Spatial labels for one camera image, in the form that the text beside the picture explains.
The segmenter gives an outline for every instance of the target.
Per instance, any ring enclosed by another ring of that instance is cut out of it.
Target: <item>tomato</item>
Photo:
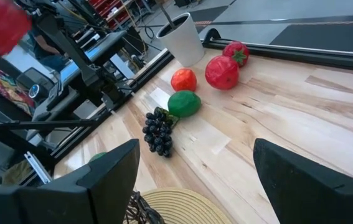
[[[245,44],[234,41],[224,48],[222,55],[232,57],[238,63],[238,66],[242,67],[247,63],[250,51]]]
[[[195,91],[197,88],[197,78],[191,69],[181,68],[172,76],[171,85],[175,91]]]
[[[205,79],[219,90],[233,88],[238,83],[238,76],[238,63],[223,55],[214,57],[205,68]]]

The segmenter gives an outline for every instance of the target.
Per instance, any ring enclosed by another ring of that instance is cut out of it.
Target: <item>black grapes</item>
[[[154,113],[146,114],[147,125],[142,129],[144,140],[149,144],[150,152],[157,152],[159,156],[171,157],[172,149],[172,133],[171,120],[167,119],[167,115],[159,108],[154,110]]]

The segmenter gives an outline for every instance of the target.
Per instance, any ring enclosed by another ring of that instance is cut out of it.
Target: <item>woven straw hat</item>
[[[231,224],[212,202],[191,190],[163,188],[141,195],[166,224]]]

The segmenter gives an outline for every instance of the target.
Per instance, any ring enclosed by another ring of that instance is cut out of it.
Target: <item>white pot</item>
[[[188,12],[175,17],[172,21],[177,27],[176,30],[169,32],[171,26],[167,23],[159,30],[157,38],[175,56],[176,60],[184,67],[190,67],[204,56],[199,33]]]

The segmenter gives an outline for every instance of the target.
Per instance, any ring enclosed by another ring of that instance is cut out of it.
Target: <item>green leaf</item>
[[[159,110],[160,112],[164,113],[166,115],[166,119],[169,121],[172,121],[172,126],[171,128],[174,128],[174,126],[176,125],[176,123],[180,120],[180,118],[178,118],[177,116],[173,116],[169,113],[168,110],[165,110],[164,108],[160,108],[160,107],[156,107],[156,110]]]
[[[247,58],[247,56],[243,53],[242,50],[234,50],[234,54],[232,57],[237,63],[242,64],[244,59]]]

